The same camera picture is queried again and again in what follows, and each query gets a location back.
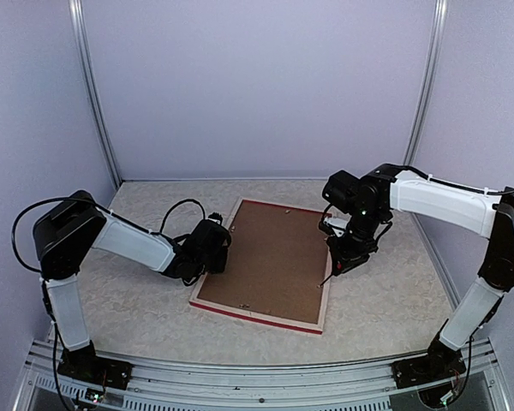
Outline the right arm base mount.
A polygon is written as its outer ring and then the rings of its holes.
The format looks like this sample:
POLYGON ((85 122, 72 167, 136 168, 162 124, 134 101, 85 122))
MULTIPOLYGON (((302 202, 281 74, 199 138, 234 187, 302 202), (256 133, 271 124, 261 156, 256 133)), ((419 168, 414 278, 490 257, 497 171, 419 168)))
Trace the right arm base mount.
POLYGON ((453 350, 443 344, 439 332, 424 355, 394 361, 391 369, 398 389, 428 384, 467 372, 461 349, 453 350))

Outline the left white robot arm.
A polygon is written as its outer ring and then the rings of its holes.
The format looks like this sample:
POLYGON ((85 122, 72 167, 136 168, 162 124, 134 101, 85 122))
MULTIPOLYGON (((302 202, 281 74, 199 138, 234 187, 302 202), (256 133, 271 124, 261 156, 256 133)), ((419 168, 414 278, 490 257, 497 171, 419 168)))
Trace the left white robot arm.
POLYGON ((6 242, 18 265, 36 279, 45 313, 70 351, 70 368, 86 381, 103 371, 86 347, 96 333, 112 338, 134 316, 189 295, 206 274, 223 275, 232 243, 222 217, 196 206, 188 231, 168 235, 163 223, 144 228, 85 190, 20 206, 6 222, 6 242))

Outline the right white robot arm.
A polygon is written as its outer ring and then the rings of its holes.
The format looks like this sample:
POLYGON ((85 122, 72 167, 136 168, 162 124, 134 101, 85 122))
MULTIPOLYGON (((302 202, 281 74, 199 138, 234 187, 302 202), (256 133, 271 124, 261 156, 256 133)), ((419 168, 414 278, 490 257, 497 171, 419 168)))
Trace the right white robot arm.
POLYGON ((495 313, 514 289, 514 188, 475 188, 449 182, 410 165, 382 164, 364 176, 340 170, 322 189, 328 209, 320 229, 336 277, 364 265, 378 251, 395 213, 408 213, 423 228, 445 226, 462 235, 451 250, 463 258, 459 267, 475 267, 464 280, 454 277, 457 264, 443 255, 445 277, 458 287, 458 302, 435 338, 438 347, 424 356, 421 373, 438 380, 451 370, 454 354, 495 313))

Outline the red handled screwdriver tool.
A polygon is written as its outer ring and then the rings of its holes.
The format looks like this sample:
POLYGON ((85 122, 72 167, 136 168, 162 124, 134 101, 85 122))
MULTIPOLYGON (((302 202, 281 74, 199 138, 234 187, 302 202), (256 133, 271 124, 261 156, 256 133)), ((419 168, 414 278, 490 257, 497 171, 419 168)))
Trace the red handled screwdriver tool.
POLYGON ((328 277, 326 277, 319 285, 320 288, 323 288, 324 285, 330 280, 332 279, 333 277, 337 277, 338 275, 340 275, 342 273, 342 269, 343 269, 343 265, 340 263, 340 262, 337 262, 335 263, 333 266, 332 266, 332 270, 331 270, 331 273, 328 275, 328 277))

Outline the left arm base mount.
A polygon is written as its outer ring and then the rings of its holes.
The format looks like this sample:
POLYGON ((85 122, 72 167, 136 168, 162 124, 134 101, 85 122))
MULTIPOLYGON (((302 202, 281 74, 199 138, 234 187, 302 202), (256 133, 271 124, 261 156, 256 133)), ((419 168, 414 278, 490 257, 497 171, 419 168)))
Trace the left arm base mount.
POLYGON ((127 361, 98 356, 93 342, 90 342, 85 348, 64 349, 57 371, 59 375, 102 388, 126 390, 132 368, 127 361))

